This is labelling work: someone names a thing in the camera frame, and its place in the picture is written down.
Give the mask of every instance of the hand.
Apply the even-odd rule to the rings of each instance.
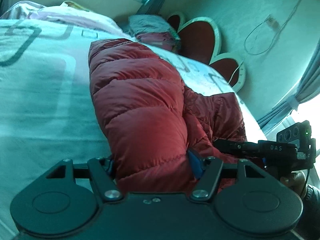
[[[301,199],[304,199],[307,194],[307,187],[304,186],[306,182],[306,176],[302,171],[294,171],[287,176],[281,177],[280,182],[292,189],[299,196],[301,194]]]

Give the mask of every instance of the plug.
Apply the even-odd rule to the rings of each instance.
[[[275,32],[277,32],[280,29],[280,24],[277,22],[276,19],[273,18],[271,14],[268,15],[268,17],[265,19],[265,22]]]

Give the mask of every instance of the round pad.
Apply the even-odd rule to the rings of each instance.
[[[92,192],[73,183],[51,179],[41,187],[31,184],[11,202],[17,227],[39,235],[58,235],[85,224],[96,212]]]
[[[302,201],[280,182],[275,186],[268,179],[245,179],[217,194],[214,208],[233,228],[252,235],[272,236],[296,225]]]

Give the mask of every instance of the white cord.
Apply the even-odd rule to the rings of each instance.
[[[3,226],[12,236],[16,236],[17,233],[13,232],[1,219],[0,225]]]
[[[243,61],[239,64],[239,66],[238,66],[238,67],[235,69],[235,71],[232,73],[231,78],[230,78],[230,80],[229,80],[228,84],[230,84],[230,82],[231,82],[231,80],[232,80],[232,78],[233,78],[234,74],[235,74],[235,73],[236,73],[236,71],[240,68],[240,66],[242,65]]]
[[[260,55],[260,54],[263,54],[265,52],[267,52],[268,50],[270,50],[271,48],[273,48],[273,46],[276,44],[276,39],[279,37],[280,33],[282,32],[282,30],[286,27],[287,23],[291,20],[292,16],[295,14],[295,12],[297,11],[297,8],[298,8],[298,5],[300,4],[301,0],[298,0],[296,5],[294,6],[294,8],[292,9],[291,13],[289,14],[288,18],[286,19],[286,21],[284,22],[284,24],[279,28],[279,30],[276,32],[276,34],[273,36],[272,38],[272,41],[269,45],[269,47],[267,49],[265,49],[264,51],[262,52],[259,52],[259,53],[251,53],[250,51],[253,49],[253,47],[248,50],[247,49],[247,45],[246,45],[246,42],[247,42],[247,39],[250,37],[250,35],[261,25],[263,25],[267,20],[264,20],[262,23],[260,23],[258,26],[256,26],[250,33],[249,35],[245,38],[244,40],[244,50],[247,54],[249,55],[252,55],[252,56],[257,56],[257,55]]]

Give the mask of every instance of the pink pillowcase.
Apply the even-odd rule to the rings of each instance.
[[[30,12],[28,18],[73,24],[84,28],[104,31],[122,38],[132,38],[130,35],[124,33],[113,19],[101,14],[78,10],[68,6],[45,7],[38,11]]]

